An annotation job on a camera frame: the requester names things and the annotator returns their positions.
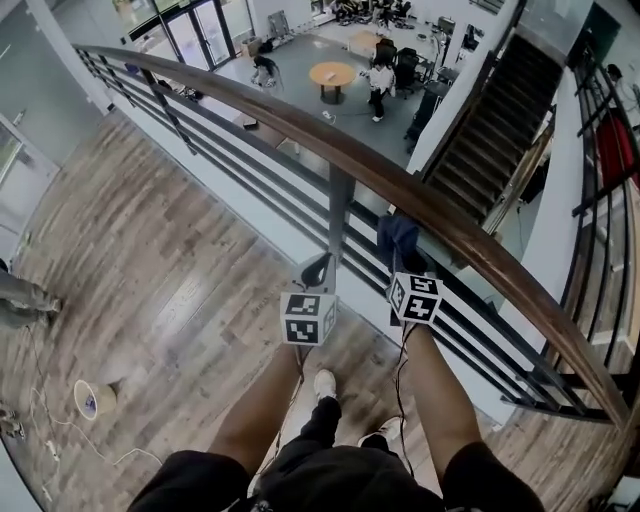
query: person's foot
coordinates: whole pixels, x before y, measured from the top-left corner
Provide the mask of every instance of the person's foot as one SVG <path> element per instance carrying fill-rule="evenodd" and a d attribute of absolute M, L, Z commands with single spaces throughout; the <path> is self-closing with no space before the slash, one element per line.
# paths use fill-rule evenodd
<path fill-rule="evenodd" d="M 313 381 L 313 390 L 316 392 L 318 402 L 327 396 L 337 398 L 336 378 L 333 373 L 329 370 L 320 370 Z"/>
<path fill-rule="evenodd" d="M 391 419 L 385 421 L 382 426 L 371 434 L 367 434 L 358 441 L 358 446 L 362 446 L 364 440 L 371 436 L 382 436 L 386 439 L 387 443 L 398 438 L 400 435 L 400 427 L 402 426 L 402 418 L 400 416 L 394 416 Z"/>
<path fill-rule="evenodd" d="M 62 305 L 62 299 L 53 299 L 53 302 L 51 303 L 51 311 L 60 313 L 60 311 L 62 311 Z"/>

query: sneaker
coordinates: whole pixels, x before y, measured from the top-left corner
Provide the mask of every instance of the sneaker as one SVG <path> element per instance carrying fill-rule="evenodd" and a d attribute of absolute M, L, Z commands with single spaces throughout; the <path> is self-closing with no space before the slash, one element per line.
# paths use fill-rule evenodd
<path fill-rule="evenodd" d="M 313 390 L 316 392 L 318 402 L 324 397 L 337 398 L 336 378 L 329 370 L 320 370 L 313 381 Z"/>
<path fill-rule="evenodd" d="M 362 446 L 364 440 L 371 436 L 382 436 L 387 440 L 387 443 L 390 443 L 400 435 L 401 425 L 402 418 L 400 416 L 394 416 L 393 418 L 385 421 L 382 426 L 372 434 L 367 434 L 362 437 L 360 441 L 358 441 L 358 446 Z"/>

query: black and white marker cube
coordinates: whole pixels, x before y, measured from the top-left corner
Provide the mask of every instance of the black and white marker cube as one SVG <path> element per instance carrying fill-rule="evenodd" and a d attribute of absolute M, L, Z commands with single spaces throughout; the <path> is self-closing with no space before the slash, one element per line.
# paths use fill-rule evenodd
<path fill-rule="evenodd" d="M 282 292 L 280 322 L 284 342 L 322 345 L 336 323 L 337 296 Z"/>
<path fill-rule="evenodd" d="M 431 324 L 442 301 L 441 287 L 438 279 L 396 272 L 389 302 L 400 320 Z"/>

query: wooden floor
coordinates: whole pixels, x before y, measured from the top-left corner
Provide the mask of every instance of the wooden floor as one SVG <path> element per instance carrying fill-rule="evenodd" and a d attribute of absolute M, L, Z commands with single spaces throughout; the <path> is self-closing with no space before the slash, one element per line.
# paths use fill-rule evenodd
<path fill-rule="evenodd" d="M 161 459 L 204 449 L 278 344 L 279 293 L 290 265 L 118 113 L 59 173 L 30 229 L 17 272 L 66 304 L 52 329 L 33 331 L 44 382 L 29 333 L 0 333 L 0 398 L 18 409 L 28 435 L 23 445 L 7 444 L 46 510 L 124 510 L 156 462 L 137 454 L 112 467 L 74 429 L 55 425 L 62 446 L 56 471 L 29 419 L 31 386 L 44 388 L 51 414 L 80 425 L 110 461 L 134 447 Z M 397 413 L 397 357 L 366 322 L 340 311 L 330 341 L 306 368 L 309 377 L 320 367 L 337 375 L 340 444 Z M 93 424 L 81 420 L 72 396 L 80 378 L 116 382 L 117 410 Z M 285 439 L 310 412 L 311 380 Z M 409 458 L 418 480 L 437 489 L 404 380 L 402 388 Z M 42 407 L 35 419 L 49 436 Z M 498 457 L 549 510 L 584 510 L 622 460 L 608 426 L 519 412 L 492 432 L 480 420 Z M 52 504 L 40 490 L 51 478 Z"/>

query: black pants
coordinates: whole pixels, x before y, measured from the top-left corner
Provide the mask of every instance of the black pants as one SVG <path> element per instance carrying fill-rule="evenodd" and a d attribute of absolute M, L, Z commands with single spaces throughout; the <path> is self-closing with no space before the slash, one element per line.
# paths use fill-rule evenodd
<path fill-rule="evenodd" d="M 382 105 L 382 98 L 385 97 L 387 91 L 382 92 L 380 89 L 374 89 L 371 91 L 371 98 L 369 98 L 369 105 L 373 105 L 375 108 L 376 117 L 384 117 L 384 106 Z"/>
<path fill-rule="evenodd" d="M 300 435 L 287 443 L 262 473 L 260 487 L 266 488 L 282 474 L 295 469 L 310 455 L 332 448 L 336 441 L 336 430 L 341 417 L 342 410 L 335 398 L 325 397 L 320 400 L 311 413 L 311 419 L 302 427 Z M 369 436 L 362 443 L 362 448 L 382 450 L 393 457 L 398 457 L 389 450 L 387 440 L 380 435 Z"/>

